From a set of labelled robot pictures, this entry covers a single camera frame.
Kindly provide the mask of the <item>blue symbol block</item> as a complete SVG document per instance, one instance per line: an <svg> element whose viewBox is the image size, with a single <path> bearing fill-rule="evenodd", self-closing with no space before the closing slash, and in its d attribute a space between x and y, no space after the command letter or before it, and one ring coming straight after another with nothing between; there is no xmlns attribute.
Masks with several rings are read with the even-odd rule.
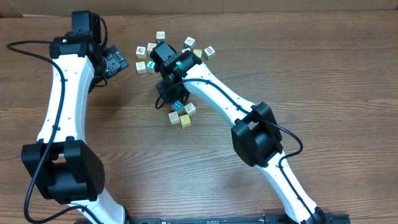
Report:
<svg viewBox="0 0 398 224"><path fill-rule="evenodd" d="M177 100L174 103L172 103L172 109L178 113L183 111L183 107L184 107L184 104L180 100Z"/></svg>

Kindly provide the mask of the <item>white block green edge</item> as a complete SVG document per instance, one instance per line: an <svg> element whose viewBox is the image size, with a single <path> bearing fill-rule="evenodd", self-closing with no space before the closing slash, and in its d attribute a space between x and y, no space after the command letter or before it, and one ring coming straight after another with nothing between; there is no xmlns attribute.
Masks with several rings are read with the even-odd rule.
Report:
<svg viewBox="0 0 398 224"><path fill-rule="evenodd" d="M183 108L184 108L184 112L186 114L188 114L189 116L195 114L197 111L195 105L192 102L189 102Z"/></svg>

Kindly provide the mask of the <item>white letter L block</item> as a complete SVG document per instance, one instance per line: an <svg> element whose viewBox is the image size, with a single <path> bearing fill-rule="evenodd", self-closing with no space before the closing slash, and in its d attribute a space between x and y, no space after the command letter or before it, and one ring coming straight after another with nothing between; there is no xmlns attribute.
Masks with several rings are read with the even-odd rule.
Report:
<svg viewBox="0 0 398 224"><path fill-rule="evenodd" d="M177 111L168 114L171 124L177 124L180 122L180 116Z"/></svg>

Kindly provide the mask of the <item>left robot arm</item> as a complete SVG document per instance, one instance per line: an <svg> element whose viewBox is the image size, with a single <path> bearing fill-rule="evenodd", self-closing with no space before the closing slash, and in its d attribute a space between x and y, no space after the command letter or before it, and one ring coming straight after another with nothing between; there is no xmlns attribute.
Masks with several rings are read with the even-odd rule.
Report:
<svg viewBox="0 0 398 224"><path fill-rule="evenodd" d="M43 198L66 211L78 210L92 223L127 223L127 210L105 189L103 163L85 139L88 94L128 66L107 40L102 17L75 11L71 31L51 41L47 114L36 142L23 146L21 159L32 178L30 189Z"/></svg>

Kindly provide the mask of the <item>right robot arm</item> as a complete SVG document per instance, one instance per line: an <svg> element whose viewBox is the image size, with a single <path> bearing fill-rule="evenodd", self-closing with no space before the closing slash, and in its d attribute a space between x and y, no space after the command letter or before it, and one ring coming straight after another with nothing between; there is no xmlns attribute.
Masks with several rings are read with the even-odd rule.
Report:
<svg viewBox="0 0 398 224"><path fill-rule="evenodd" d="M255 105L215 77L193 52L178 53L163 42L150 53L154 70L162 76L160 99L170 104L194 94L208 103L229 124L233 149L250 167L257 167L282 201L289 222L325 223L321 208L306 194L287 162L282 134L297 136L279 126L266 103Z"/></svg>

